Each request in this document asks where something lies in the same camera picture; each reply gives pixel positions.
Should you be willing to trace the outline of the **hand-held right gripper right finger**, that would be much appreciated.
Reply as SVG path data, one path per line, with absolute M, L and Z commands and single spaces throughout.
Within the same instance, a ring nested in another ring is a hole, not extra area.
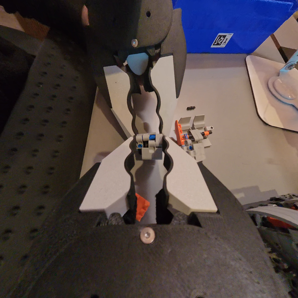
M 194 158 L 169 137 L 165 137 L 171 165 L 165 176 L 169 204 L 184 214 L 192 212 L 216 213 L 218 208 Z

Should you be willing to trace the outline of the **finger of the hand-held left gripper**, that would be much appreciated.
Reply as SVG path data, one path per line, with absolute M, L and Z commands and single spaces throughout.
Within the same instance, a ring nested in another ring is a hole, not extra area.
M 152 92 L 145 92 L 143 121 L 146 132 L 161 133 L 169 137 L 174 122 L 174 113 L 177 105 L 176 85 L 174 76 L 173 56 L 161 57 L 148 72 L 149 86 Z
M 136 77 L 116 65 L 103 68 L 111 102 L 111 110 L 127 138 L 138 134 L 132 94 L 138 93 Z

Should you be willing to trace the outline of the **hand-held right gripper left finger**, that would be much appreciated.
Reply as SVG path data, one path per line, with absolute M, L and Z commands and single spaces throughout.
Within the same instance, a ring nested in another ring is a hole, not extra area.
M 136 208 L 133 177 L 129 169 L 133 137 L 106 156 L 79 207 L 81 212 L 126 213 Z

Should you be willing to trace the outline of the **grey orange toy brick assembly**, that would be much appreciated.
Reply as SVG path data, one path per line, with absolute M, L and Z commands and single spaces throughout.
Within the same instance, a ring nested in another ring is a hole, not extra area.
M 210 147 L 211 143 L 208 137 L 213 133 L 213 126 L 205 125 L 205 115 L 196 115 L 194 117 L 182 117 L 176 120 L 174 131 L 177 144 L 184 150 L 196 150 L 195 145 Z

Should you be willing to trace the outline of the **orange translucent toy brick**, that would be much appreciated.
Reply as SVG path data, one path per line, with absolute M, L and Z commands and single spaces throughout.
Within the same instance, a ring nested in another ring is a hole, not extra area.
M 146 211 L 148 210 L 150 202 L 140 196 L 138 193 L 135 193 L 135 195 L 137 198 L 136 220 L 140 222 L 141 219 L 144 217 Z

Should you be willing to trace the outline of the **blue plastic bin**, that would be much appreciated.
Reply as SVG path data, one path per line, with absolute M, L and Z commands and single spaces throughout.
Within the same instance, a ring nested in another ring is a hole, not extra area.
M 253 53 L 296 11 L 296 0 L 174 0 L 188 53 Z

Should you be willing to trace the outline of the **black perforated pad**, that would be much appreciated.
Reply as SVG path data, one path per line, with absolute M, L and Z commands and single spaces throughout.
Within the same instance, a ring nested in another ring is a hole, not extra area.
M 53 207 L 80 177 L 96 84 L 84 50 L 49 31 L 1 134 L 1 297 Z

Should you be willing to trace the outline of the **grey orange toy tracked vehicle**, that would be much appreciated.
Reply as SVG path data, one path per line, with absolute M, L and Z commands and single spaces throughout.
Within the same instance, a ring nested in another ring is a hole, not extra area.
M 243 205 L 265 243 L 277 273 L 297 287 L 297 194 L 288 193 Z

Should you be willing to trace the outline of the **wooden cabinet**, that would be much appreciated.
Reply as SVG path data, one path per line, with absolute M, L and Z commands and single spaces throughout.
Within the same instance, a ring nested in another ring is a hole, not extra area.
M 46 38 L 50 30 L 50 27 L 33 18 L 25 18 L 19 12 L 8 13 L 3 6 L 0 6 L 0 25 L 24 32 L 41 41 Z

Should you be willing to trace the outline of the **silver monitor stand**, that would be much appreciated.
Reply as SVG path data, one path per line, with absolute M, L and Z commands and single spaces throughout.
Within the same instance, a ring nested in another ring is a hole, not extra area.
M 296 50 L 287 63 L 248 55 L 248 77 L 260 119 L 272 127 L 298 132 Z

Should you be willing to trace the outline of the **person's black jacket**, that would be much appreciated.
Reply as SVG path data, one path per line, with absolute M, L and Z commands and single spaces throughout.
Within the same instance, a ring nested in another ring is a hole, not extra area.
M 0 133 L 24 89 L 35 57 L 0 38 Z

